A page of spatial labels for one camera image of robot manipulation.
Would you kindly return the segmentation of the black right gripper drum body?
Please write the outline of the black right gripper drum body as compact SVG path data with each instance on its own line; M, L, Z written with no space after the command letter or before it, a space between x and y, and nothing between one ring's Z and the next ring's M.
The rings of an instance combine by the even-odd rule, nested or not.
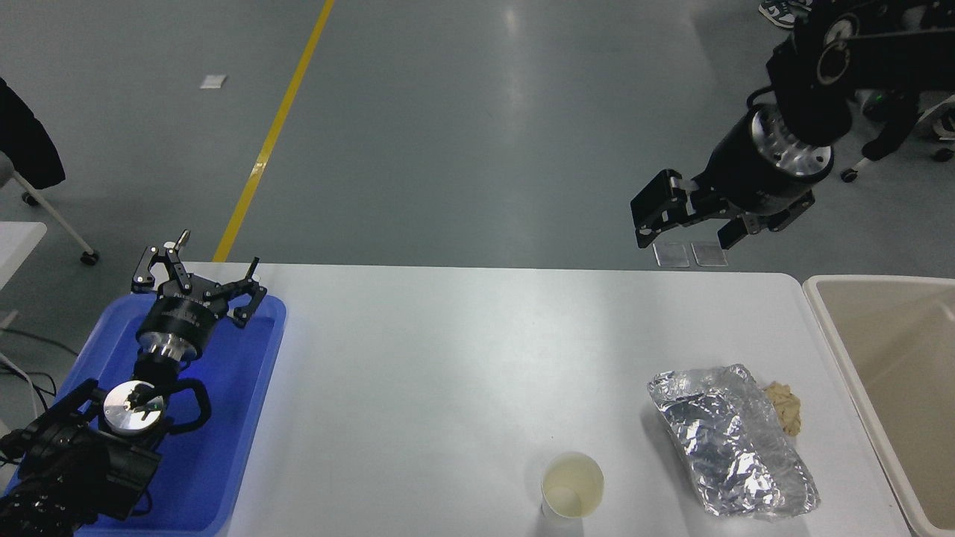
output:
M813 186L815 146L799 140L779 111L748 111L700 174L701 188L761 216L784 211Z

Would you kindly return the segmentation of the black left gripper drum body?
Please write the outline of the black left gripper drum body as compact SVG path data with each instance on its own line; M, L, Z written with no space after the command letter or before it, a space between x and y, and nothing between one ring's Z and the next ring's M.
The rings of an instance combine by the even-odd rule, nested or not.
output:
M137 343L141 351L164 345L203 354L224 315L225 300L221 298L161 295L137 330Z

